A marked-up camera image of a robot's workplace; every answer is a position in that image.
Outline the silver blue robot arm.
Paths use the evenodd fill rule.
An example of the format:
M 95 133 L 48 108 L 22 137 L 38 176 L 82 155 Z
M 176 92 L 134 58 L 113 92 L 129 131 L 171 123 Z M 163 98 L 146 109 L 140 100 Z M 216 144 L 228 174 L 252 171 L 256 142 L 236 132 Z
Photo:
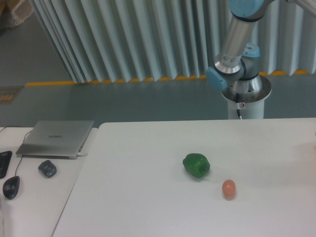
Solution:
M 214 65 L 205 71 L 207 80 L 217 90 L 223 91 L 235 81 L 253 79 L 259 74 L 258 69 L 256 69 L 254 76 L 252 76 L 252 74 L 246 76 L 246 73 L 250 73 L 250 66 L 246 65 L 245 59 L 258 59 L 260 55 L 259 47 L 256 49 L 253 48 L 250 53 L 245 51 L 245 47 L 255 23 L 264 17 L 266 10 L 273 1 L 274 0 L 229 0 L 232 19 L 228 33 L 220 53 L 214 60 Z M 305 10 L 309 16 L 316 18 L 315 0 L 286 0 L 286 2 L 298 5 Z M 282 35 L 280 33 L 280 37 L 284 38 L 282 41 L 283 46 L 286 46 L 287 43 L 293 43 L 294 45 L 295 42 L 302 42 L 298 40 L 298 36 L 294 36 L 294 33 L 291 35 L 288 35 L 285 31 L 282 33 Z M 313 42 L 316 46 L 316 37 L 313 37 Z M 291 66 L 296 59 L 304 59 L 302 62 L 305 67 L 300 66 L 300 70 L 306 70 L 309 73 L 316 71 L 316 53 L 314 53 L 312 59 L 312 53 L 309 53 L 307 49 L 304 51 L 300 49 L 300 52 L 298 50 L 299 49 L 288 50 L 285 54 L 286 56 L 282 56 L 283 62 L 289 67 L 288 72 L 291 74 L 296 70 L 294 66 Z

